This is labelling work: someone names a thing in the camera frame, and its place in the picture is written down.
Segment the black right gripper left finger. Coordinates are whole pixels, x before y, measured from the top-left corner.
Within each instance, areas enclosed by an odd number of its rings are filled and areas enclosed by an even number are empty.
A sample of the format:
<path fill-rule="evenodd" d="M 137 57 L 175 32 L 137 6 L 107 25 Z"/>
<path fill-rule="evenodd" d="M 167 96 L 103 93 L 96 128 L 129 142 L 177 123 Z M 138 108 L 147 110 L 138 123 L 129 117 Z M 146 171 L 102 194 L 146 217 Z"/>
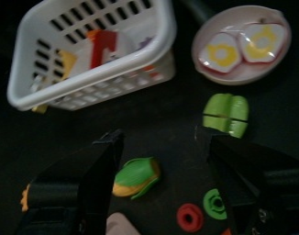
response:
<path fill-rule="evenodd" d="M 118 129 L 36 176 L 23 191 L 23 220 L 15 235 L 106 235 L 123 148 Z"/>

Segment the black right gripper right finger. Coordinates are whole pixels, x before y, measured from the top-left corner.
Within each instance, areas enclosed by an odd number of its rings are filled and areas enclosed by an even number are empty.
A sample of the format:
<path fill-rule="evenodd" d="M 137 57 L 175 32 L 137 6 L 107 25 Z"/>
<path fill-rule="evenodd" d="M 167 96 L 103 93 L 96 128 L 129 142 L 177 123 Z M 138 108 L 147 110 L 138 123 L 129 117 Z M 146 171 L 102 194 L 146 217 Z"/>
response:
<path fill-rule="evenodd" d="M 195 140 L 233 235 L 299 235 L 299 160 L 217 129 L 197 127 Z"/>

